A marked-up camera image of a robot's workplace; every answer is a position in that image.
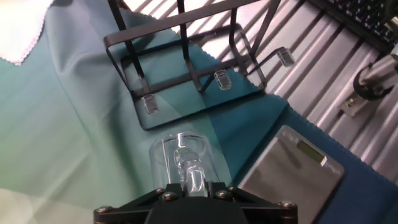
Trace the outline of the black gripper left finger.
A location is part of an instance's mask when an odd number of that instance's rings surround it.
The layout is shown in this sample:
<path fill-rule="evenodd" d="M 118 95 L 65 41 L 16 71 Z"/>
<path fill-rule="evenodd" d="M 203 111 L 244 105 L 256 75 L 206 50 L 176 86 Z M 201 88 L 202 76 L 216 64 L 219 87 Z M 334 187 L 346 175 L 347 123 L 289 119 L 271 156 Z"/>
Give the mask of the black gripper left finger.
<path fill-rule="evenodd" d="M 93 211 L 93 223 L 145 223 L 152 209 L 163 202 L 184 198 L 180 184 L 167 184 L 118 208 L 102 206 Z"/>

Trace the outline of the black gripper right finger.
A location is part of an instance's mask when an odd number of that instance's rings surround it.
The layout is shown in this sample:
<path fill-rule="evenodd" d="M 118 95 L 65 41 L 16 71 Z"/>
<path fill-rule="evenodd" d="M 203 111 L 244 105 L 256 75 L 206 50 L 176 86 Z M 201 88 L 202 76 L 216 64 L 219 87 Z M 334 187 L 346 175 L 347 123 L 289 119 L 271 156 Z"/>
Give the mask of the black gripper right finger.
<path fill-rule="evenodd" d="M 207 182 L 208 196 L 234 205 L 227 215 L 238 215 L 248 223 L 297 224 L 298 206 L 293 202 L 272 203 L 238 187 L 227 187 L 224 182 Z"/>

